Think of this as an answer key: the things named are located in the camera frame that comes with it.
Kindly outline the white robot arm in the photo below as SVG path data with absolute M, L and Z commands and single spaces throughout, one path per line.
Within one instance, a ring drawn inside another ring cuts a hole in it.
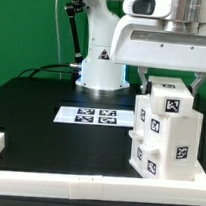
M 71 7 L 88 15 L 81 88 L 126 88 L 126 65 L 206 74 L 206 0 L 72 0 Z

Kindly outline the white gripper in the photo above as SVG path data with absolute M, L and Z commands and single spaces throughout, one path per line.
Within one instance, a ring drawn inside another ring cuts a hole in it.
M 206 0 L 124 0 L 110 49 L 115 63 L 141 66 L 148 93 L 148 68 L 196 72 L 192 95 L 206 80 Z

